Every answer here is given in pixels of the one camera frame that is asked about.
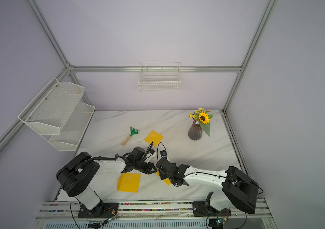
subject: yellow square pad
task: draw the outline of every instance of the yellow square pad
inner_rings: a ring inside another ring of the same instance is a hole
[[[118,179],[117,190],[120,192],[138,192],[141,174],[123,173]]]
[[[164,179],[163,181],[164,181],[167,185],[170,185],[170,184],[171,184],[169,178],[166,178],[166,179]]]
[[[151,142],[154,142],[154,146],[156,147],[163,138],[164,136],[162,136],[158,132],[151,131],[151,133],[149,133],[149,135],[147,135],[147,137],[145,138],[145,141],[147,141],[150,144]]]

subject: white mesh shelf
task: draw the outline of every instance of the white mesh shelf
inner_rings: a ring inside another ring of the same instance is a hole
[[[175,66],[141,66],[141,73],[138,81],[141,92],[180,91],[179,63],[148,62],[148,64],[156,66],[159,64],[174,64]]]
[[[48,142],[58,151],[75,151],[80,144],[95,107],[78,103],[59,135],[52,135]]]
[[[70,82],[59,82],[55,85],[22,120],[39,135],[59,135],[84,94],[84,87]]]

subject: mounting plate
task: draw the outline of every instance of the mounting plate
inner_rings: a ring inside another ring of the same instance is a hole
[[[194,217],[201,217],[201,216],[231,216],[231,210],[230,208],[224,208],[221,211],[215,213],[215,215],[212,215],[211,213],[208,213],[205,208],[205,202],[204,201],[194,201],[192,202],[193,205],[193,216]]]
[[[85,205],[81,205],[78,218],[86,219],[86,218],[110,218],[112,216],[112,212],[114,211],[118,213],[119,203],[100,203],[92,210],[89,210],[85,207]]]

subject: yellow flower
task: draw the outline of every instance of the yellow flower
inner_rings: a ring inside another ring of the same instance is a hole
[[[198,116],[198,118],[200,119],[200,121],[201,121],[203,124],[207,124],[207,123],[209,123],[208,115],[207,115],[205,112],[200,113],[200,115]]]

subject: purple vase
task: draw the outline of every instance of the purple vase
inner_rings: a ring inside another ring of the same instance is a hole
[[[193,122],[192,126],[190,127],[190,129],[188,131],[188,137],[190,139],[192,139],[193,141],[197,141],[202,138],[202,133],[203,133],[203,130],[201,128],[201,125]]]

